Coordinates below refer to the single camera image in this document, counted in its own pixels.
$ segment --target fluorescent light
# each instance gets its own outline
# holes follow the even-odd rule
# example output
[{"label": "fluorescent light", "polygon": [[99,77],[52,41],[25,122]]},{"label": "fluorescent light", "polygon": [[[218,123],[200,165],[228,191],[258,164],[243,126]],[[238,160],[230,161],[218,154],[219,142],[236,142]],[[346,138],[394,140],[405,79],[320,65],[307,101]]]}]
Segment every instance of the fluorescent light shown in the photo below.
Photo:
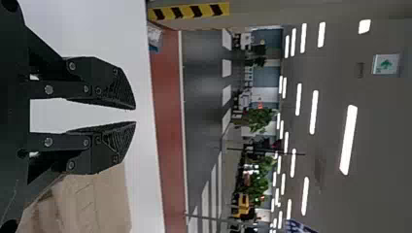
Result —
[{"label": "fluorescent light", "polygon": [[281,174],[281,168],[282,168],[282,156],[279,156],[279,158],[278,158],[278,175]]},{"label": "fluorescent light", "polygon": [[279,207],[279,187],[275,190],[275,204]]},{"label": "fluorescent light", "polygon": [[283,85],[284,85],[284,87],[283,87],[283,92],[282,92],[282,98],[284,98],[284,99],[286,99],[286,86],[287,86],[287,81],[288,81],[288,78],[284,77],[284,80],[283,80]]},{"label": "fluorescent light", "polygon": [[368,32],[370,30],[370,24],[371,24],[372,20],[370,19],[364,19],[360,21],[360,28],[358,33],[359,34],[364,34],[366,32]]},{"label": "fluorescent light", "polygon": [[352,145],[354,143],[355,128],[357,125],[358,107],[348,106],[346,115],[345,133],[343,135],[342,154],[339,169],[343,175],[348,176],[351,163]]},{"label": "fluorescent light", "polygon": [[279,219],[278,219],[278,229],[282,229],[282,218],[283,218],[283,212],[279,212]]},{"label": "fluorescent light", "polygon": [[285,58],[289,57],[289,35],[285,38]]},{"label": "fluorescent light", "polygon": [[292,215],[292,200],[289,199],[288,200],[288,210],[286,212],[286,219],[287,220],[291,219],[291,215]]},{"label": "fluorescent light", "polygon": [[279,77],[279,94],[282,94],[283,91],[283,76]]},{"label": "fluorescent light", "polygon": [[302,195],[302,215],[306,216],[306,209],[308,206],[308,194],[309,194],[309,178],[305,177],[303,184],[303,195]]},{"label": "fluorescent light", "polygon": [[273,227],[276,228],[276,226],[278,225],[278,218],[276,218],[276,217],[273,218],[272,224],[273,224]]},{"label": "fluorescent light", "polygon": [[302,83],[297,84],[297,91],[296,91],[296,109],[294,114],[296,116],[300,115],[300,102],[302,101]]},{"label": "fluorescent light", "polygon": [[295,48],[296,48],[296,28],[292,29],[291,56],[294,56]]},{"label": "fluorescent light", "polygon": [[276,118],[276,129],[279,130],[281,128],[281,113],[278,113]]},{"label": "fluorescent light", "polygon": [[275,212],[275,198],[272,198],[272,209],[271,212],[274,213]]},{"label": "fluorescent light", "polygon": [[277,174],[276,172],[273,172],[273,181],[272,181],[273,186],[276,186],[276,178],[277,178]]},{"label": "fluorescent light", "polygon": [[292,161],[291,161],[291,178],[294,177],[294,170],[296,168],[296,149],[292,150]]},{"label": "fluorescent light", "polygon": [[319,91],[314,90],[312,95],[312,110],[310,113],[310,124],[309,124],[309,133],[315,134],[316,127],[316,115],[318,114],[318,100],[319,100]]},{"label": "fluorescent light", "polygon": [[286,186],[286,174],[282,174],[282,186],[281,186],[281,194],[282,196],[285,195],[285,186]]},{"label": "fluorescent light", "polygon": [[318,34],[318,48],[321,48],[325,44],[325,33],[326,33],[326,23],[319,23],[319,34]]},{"label": "fluorescent light", "polygon": [[285,133],[285,144],[284,144],[284,153],[288,152],[289,148],[289,132]]},{"label": "fluorescent light", "polygon": [[283,139],[283,133],[284,133],[284,125],[285,123],[281,120],[281,129],[279,130],[279,139]]},{"label": "fluorescent light", "polygon": [[300,53],[304,53],[306,50],[306,30],[307,30],[308,24],[303,23],[302,24],[302,31],[300,34]]}]

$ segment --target floor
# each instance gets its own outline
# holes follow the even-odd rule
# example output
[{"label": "floor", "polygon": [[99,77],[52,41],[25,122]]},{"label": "floor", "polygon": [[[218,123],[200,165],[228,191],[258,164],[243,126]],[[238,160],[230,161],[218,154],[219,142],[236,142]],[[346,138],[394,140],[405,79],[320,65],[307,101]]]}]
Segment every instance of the floor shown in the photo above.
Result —
[{"label": "floor", "polygon": [[[308,24],[303,54],[301,25],[297,25],[296,55],[283,62],[288,82],[281,117],[290,134],[289,151],[297,149],[306,156],[297,157],[293,179],[291,158],[284,157],[286,194],[274,218],[279,211],[285,216],[291,199],[292,218],[319,232],[409,232],[411,22],[372,20],[370,31],[362,35],[358,21],[327,22],[325,45],[320,49],[318,24]],[[291,35],[292,29],[287,27],[285,35]],[[398,75],[371,75],[373,55],[391,53],[402,55]],[[298,83],[303,86],[302,102],[300,116],[295,116]],[[315,134],[310,135],[314,90],[319,90],[319,105]],[[339,163],[349,105],[358,107],[358,119],[345,176]],[[306,216],[301,211],[305,177],[310,180]]]},{"label": "floor", "polygon": [[[224,33],[182,32],[189,212],[204,216],[222,213],[222,138],[230,121],[232,93],[239,89],[243,74],[243,53],[223,47]],[[196,232],[216,232],[218,226],[198,221],[197,228]]]},{"label": "floor", "polygon": [[179,32],[164,28],[162,43],[151,52],[157,152],[166,232],[178,233],[186,230]]}]

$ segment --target hazard stripe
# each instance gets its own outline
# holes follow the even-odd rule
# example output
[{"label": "hazard stripe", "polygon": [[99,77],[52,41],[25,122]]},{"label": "hazard stripe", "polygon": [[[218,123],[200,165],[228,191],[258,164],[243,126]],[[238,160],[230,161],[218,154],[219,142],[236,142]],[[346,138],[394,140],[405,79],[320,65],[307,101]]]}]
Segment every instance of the hazard stripe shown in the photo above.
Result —
[{"label": "hazard stripe", "polygon": [[183,18],[183,13],[180,8],[172,8],[173,14],[175,14],[176,18]]},{"label": "hazard stripe", "polygon": [[212,11],[215,17],[223,15],[223,12],[218,4],[210,5],[210,8],[212,8]]},{"label": "hazard stripe", "polygon": [[181,5],[148,9],[149,20],[229,16],[229,3]]},{"label": "hazard stripe", "polygon": [[193,11],[194,16],[193,17],[202,17],[202,11],[198,6],[190,6],[191,10]]}]

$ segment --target screw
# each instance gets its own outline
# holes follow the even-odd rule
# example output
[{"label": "screw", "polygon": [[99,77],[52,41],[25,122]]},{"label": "screw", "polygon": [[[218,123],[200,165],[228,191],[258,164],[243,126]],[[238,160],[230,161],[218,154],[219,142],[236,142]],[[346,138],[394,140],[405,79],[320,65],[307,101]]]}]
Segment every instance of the screw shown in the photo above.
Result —
[{"label": "screw", "polygon": [[85,147],[88,146],[88,139],[85,139],[85,140],[83,141],[83,146],[85,146]]},{"label": "screw", "polygon": [[96,94],[101,94],[102,93],[102,89],[100,87],[96,87]]},{"label": "screw", "polygon": [[72,71],[76,70],[76,64],[73,61],[69,63],[69,69]]},{"label": "screw", "polygon": [[46,85],[45,86],[45,92],[46,92],[46,94],[51,95],[54,92],[54,90],[53,90],[51,85]]},{"label": "screw", "polygon": [[99,136],[97,136],[96,137],[96,144],[101,144],[101,143],[102,143],[102,139]]},{"label": "screw", "polygon": [[52,138],[46,138],[45,139],[45,147],[49,148],[52,146]]},{"label": "screw", "polygon": [[73,170],[76,167],[76,163],[74,161],[70,161],[69,164],[67,165],[67,168],[69,170]]}]

